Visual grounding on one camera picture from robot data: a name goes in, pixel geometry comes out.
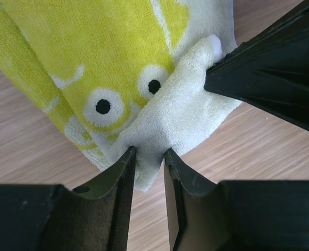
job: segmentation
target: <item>printed cartoon character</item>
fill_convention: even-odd
[[[73,1],[53,8],[32,1],[22,10],[16,1],[2,2],[100,147],[131,124],[173,72],[172,50],[189,20],[188,7],[175,0],[98,1],[99,8],[88,0],[81,11]]]

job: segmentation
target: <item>yellow towel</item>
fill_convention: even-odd
[[[214,33],[225,53],[236,46],[232,11],[232,0],[0,0],[0,69],[105,170],[194,43]],[[142,191],[156,176],[146,169]]]

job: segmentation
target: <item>black plastic part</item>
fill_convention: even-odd
[[[204,88],[309,131],[309,0],[209,69]]]
[[[309,181],[215,185],[172,149],[164,178],[172,251],[309,250]]]
[[[73,192],[0,185],[0,251],[127,249],[135,148]]]

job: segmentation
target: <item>white eye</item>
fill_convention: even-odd
[[[84,108],[87,121],[97,127],[107,127],[116,122],[124,112],[124,103],[119,93],[98,88],[91,93]]]
[[[159,65],[147,65],[137,81],[138,90],[143,98],[150,99],[169,78],[168,71]]]

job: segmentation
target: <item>wood grain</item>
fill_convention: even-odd
[[[301,0],[235,0],[240,44]],[[208,179],[309,179],[309,132],[243,104],[183,159]],[[0,182],[78,186],[99,171],[0,72]],[[162,170],[135,191],[128,250],[169,250]]]

